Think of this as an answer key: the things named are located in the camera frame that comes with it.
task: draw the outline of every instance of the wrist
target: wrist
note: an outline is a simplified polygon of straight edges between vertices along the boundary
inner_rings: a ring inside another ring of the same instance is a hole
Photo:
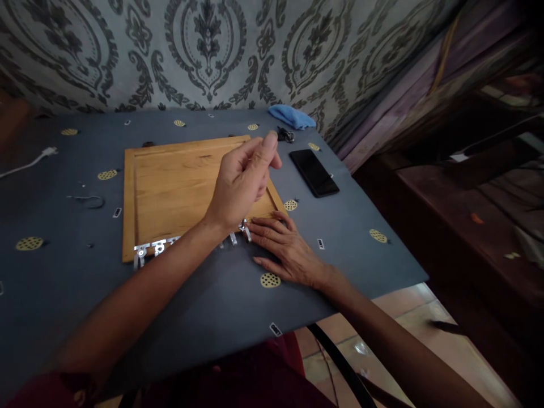
[[[334,288],[341,273],[333,265],[326,263],[319,275],[320,277],[316,280],[313,288],[325,293]]]
[[[200,228],[206,231],[206,234],[209,237],[215,239],[218,244],[233,231],[232,228],[228,228],[206,216],[204,216],[204,218],[198,222],[198,225]]]

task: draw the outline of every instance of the blue cloth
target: blue cloth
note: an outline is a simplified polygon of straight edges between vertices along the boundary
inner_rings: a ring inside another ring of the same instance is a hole
[[[291,108],[287,105],[274,105],[268,108],[268,113],[277,119],[291,125],[293,129],[302,130],[306,128],[315,128],[316,122],[307,114]]]

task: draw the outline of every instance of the dark blue tabletop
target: dark blue tabletop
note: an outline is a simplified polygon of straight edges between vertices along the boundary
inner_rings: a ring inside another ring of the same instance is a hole
[[[58,154],[0,178],[0,405],[44,369],[93,307],[133,273],[132,265],[121,263],[122,216],[113,218],[115,209],[123,207],[123,173],[101,181],[100,172],[122,169],[124,149],[147,141],[165,145],[228,134],[264,137],[278,125],[288,128],[264,110],[209,113],[168,110],[34,120],[17,141],[0,173],[30,163],[49,146],[57,147]],[[176,126],[175,120],[186,126]],[[251,124],[259,128],[248,130]],[[79,133],[62,135],[66,128]],[[289,215],[308,244],[369,298],[425,281],[428,276],[317,131],[295,133],[295,143],[279,143],[283,167],[272,170],[271,178],[283,202],[299,200]],[[333,174],[338,194],[315,198],[297,173],[288,153],[308,143],[321,148],[316,155]],[[98,195],[105,205],[85,209],[69,195]],[[370,229],[390,242],[378,242]],[[29,236],[47,244],[16,250],[16,243]],[[223,250],[214,250],[119,362],[107,394],[262,342],[274,335],[272,322],[285,333],[335,312],[309,288],[286,282],[262,287],[263,271],[251,259],[259,251],[246,243],[233,248],[227,241]]]

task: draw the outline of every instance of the black smartphone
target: black smartphone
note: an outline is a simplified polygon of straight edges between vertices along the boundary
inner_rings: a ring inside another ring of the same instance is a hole
[[[297,150],[289,156],[315,197],[330,196],[340,191],[313,151]]]

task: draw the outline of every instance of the fingernail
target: fingernail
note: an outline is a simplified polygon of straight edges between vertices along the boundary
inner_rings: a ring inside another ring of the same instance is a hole
[[[273,148],[278,141],[278,134],[276,132],[269,132],[263,140],[262,145],[266,148]]]

